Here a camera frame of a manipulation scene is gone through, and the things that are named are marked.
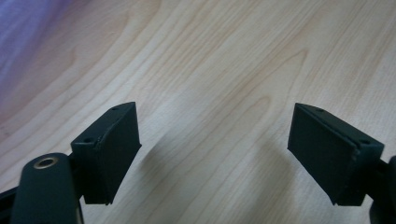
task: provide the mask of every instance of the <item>table surface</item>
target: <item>table surface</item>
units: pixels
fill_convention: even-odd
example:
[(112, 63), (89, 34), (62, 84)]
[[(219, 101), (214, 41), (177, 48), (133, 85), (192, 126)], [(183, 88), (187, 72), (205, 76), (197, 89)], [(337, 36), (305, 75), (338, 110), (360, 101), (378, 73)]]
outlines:
[(333, 206), (287, 150), (296, 102), (396, 154), (396, 2), (91, 0), (59, 14), (2, 92), (0, 190), (113, 105), (143, 144), (87, 223), (370, 223)]

